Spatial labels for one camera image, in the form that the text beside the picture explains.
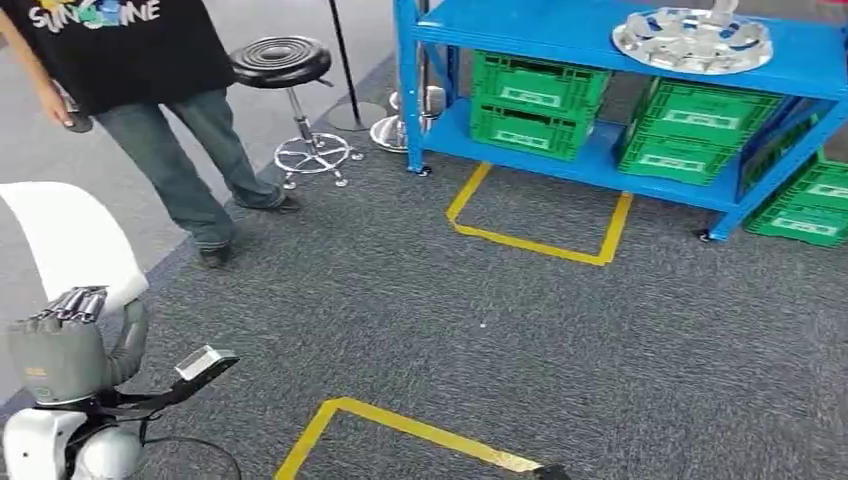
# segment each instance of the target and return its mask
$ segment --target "jeans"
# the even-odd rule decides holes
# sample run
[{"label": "jeans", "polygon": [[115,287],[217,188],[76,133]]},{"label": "jeans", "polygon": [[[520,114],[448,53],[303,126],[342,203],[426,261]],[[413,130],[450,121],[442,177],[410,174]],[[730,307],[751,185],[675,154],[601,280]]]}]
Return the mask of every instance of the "jeans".
[{"label": "jeans", "polygon": [[[224,177],[235,202],[273,208],[285,195],[259,180],[233,130],[226,91],[201,93],[165,105],[200,142]],[[232,219],[212,196],[177,141],[158,105],[125,105],[95,116],[153,184],[171,219],[189,232],[200,249],[220,248],[235,234]]]}]

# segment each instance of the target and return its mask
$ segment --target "crate label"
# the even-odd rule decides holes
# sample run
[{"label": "crate label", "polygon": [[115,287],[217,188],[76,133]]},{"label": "crate label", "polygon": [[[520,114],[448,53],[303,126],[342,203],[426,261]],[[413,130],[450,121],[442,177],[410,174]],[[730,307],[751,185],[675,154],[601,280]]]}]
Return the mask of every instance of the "crate label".
[{"label": "crate label", "polygon": [[525,145],[533,148],[541,148],[543,150],[550,150],[551,148],[551,142],[545,140],[544,138],[528,137],[527,135],[520,135],[518,133],[507,132],[506,130],[498,130],[495,133],[494,140],[500,140],[502,142],[508,143],[516,143],[518,145]]},{"label": "crate label", "polygon": [[547,95],[544,93],[531,92],[530,90],[522,90],[514,87],[504,87],[501,90],[501,98],[510,100],[518,100],[520,102],[535,103],[545,107],[559,108],[561,100],[556,95]]},{"label": "crate label", "polygon": [[807,193],[848,200],[848,188],[834,187],[832,185],[825,185],[824,183],[813,185],[807,189]]},{"label": "crate label", "polygon": [[790,220],[788,218],[775,218],[774,220],[772,220],[771,224],[772,226],[779,228],[797,230],[799,232],[805,233],[814,233],[816,235],[826,235],[828,237],[835,237],[836,234],[839,233],[839,229],[836,227],[799,222],[797,220]]},{"label": "crate label", "polygon": [[665,113],[663,120],[677,123],[688,123],[702,127],[721,128],[724,130],[736,130],[739,128],[739,119],[734,117],[722,117],[720,115],[706,115],[684,110],[669,110]]},{"label": "crate label", "polygon": [[656,167],[673,168],[675,170],[685,170],[687,172],[703,173],[706,165],[703,162],[693,162],[691,160],[680,160],[679,158],[661,157],[659,155],[645,154],[639,159],[642,165],[653,165]]}]

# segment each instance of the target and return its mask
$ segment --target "yellow floor tape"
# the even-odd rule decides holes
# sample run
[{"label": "yellow floor tape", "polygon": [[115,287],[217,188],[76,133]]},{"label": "yellow floor tape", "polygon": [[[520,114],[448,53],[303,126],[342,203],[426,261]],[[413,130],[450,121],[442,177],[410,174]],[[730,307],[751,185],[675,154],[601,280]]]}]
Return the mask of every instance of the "yellow floor tape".
[{"label": "yellow floor tape", "polygon": [[457,232],[463,235],[482,237],[486,240],[508,245],[510,247],[522,248],[524,250],[530,250],[543,255],[551,255],[554,257],[564,258],[566,260],[573,260],[575,262],[597,265],[599,267],[602,267],[613,260],[615,257],[615,251],[618,249],[618,242],[621,239],[621,232],[624,230],[624,224],[627,220],[627,212],[630,210],[630,204],[633,202],[632,194],[621,192],[621,196],[618,197],[615,210],[613,210],[612,217],[610,218],[607,232],[604,235],[604,241],[601,244],[601,251],[597,255],[592,255],[589,253],[567,250],[553,245],[545,245],[532,240],[525,240],[523,238],[504,235],[502,233],[458,223],[456,219],[459,217],[460,212],[462,212],[462,209],[465,208],[468,200],[471,199],[471,196],[474,195],[474,192],[476,192],[477,188],[480,187],[483,179],[486,178],[486,175],[489,174],[491,169],[491,163],[481,163],[474,173],[471,174],[468,182],[465,183],[456,195],[456,198],[454,198],[453,202],[451,202],[450,206],[448,206],[445,214],[448,217],[448,221],[451,225],[453,225],[453,228],[456,229]]},{"label": "yellow floor tape", "polygon": [[306,426],[303,435],[295,443],[289,456],[277,471],[275,480],[293,480],[310,450],[318,443],[321,432],[327,428],[330,419],[337,411],[352,413],[372,422],[389,428],[414,435],[441,447],[449,448],[468,456],[478,458],[486,463],[497,465],[513,472],[526,472],[541,467],[541,464],[526,458],[521,458],[507,452],[495,450],[480,442],[461,437],[440,428],[421,423],[417,420],[383,410],[382,408],[360,402],[354,398],[336,398],[327,400],[318,409],[318,413]]}]

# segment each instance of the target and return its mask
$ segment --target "robotic arm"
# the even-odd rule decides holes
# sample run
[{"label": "robotic arm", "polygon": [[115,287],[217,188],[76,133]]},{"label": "robotic arm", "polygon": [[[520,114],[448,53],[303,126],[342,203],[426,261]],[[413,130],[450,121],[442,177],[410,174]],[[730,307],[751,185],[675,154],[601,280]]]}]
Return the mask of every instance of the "robotic arm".
[{"label": "robotic arm", "polygon": [[[139,370],[147,312],[139,300],[124,307],[123,328],[107,353],[96,325],[105,300],[103,287],[74,288],[9,328],[13,366],[37,403],[12,416],[3,432],[11,480],[129,477],[154,415],[239,361],[230,351],[205,346],[177,365],[182,378],[167,392],[123,394],[114,387]],[[140,422],[139,431],[121,428],[128,421]]]},{"label": "robotic arm", "polygon": [[9,329],[14,366],[39,405],[79,401],[138,373],[147,312],[137,300],[124,307],[123,329],[107,355],[95,324],[105,302],[103,287],[74,288]]}]

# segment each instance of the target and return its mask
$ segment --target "green plastic crate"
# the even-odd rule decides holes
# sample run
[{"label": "green plastic crate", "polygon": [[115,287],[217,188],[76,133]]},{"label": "green plastic crate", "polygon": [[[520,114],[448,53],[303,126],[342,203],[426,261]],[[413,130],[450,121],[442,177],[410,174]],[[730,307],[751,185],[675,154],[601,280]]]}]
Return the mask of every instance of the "green plastic crate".
[{"label": "green plastic crate", "polygon": [[[786,153],[786,150],[811,128],[814,121],[815,119],[812,119],[802,123],[782,138],[773,140],[760,149],[743,169],[742,181],[745,189],[757,183],[765,172]],[[781,187],[779,190],[781,201],[848,210],[848,203],[845,200],[845,191],[848,190],[848,162],[830,159],[825,153],[827,150],[834,151],[836,148],[828,142],[824,148],[813,154]]]},{"label": "green plastic crate", "polygon": [[559,160],[577,156],[591,123],[472,102],[471,138]]},{"label": "green plastic crate", "polygon": [[780,190],[779,201],[792,205],[823,207],[848,214],[848,181],[838,175],[811,171],[808,180],[796,180]]},{"label": "green plastic crate", "polygon": [[769,93],[656,78],[634,119],[641,133],[741,147],[780,100]]},{"label": "green plastic crate", "polygon": [[848,215],[772,202],[760,207],[745,221],[745,230],[757,235],[792,238],[822,247],[836,247],[848,239]]},{"label": "green plastic crate", "polygon": [[472,97],[481,103],[562,118],[597,111],[609,79],[608,70],[478,50]]},{"label": "green plastic crate", "polygon": [[635,175],[670,178],[692,185],[709,185],[736,149],[709,142],[681,142],[671,138],[636,133],[631,124],[619,143],[618,169]]},{"label": "green plastic crate", "polygon": [[801,124],[790,130],[781,138],[773,139],[766,146],[761,147],[754,155],[745,162],[742,167],[742,185],[744,190],[754,186],[763,175],[771,168],[772,165],[786,153],[786,150],[795,144],[795,141],[808,129],[805,124]]}]

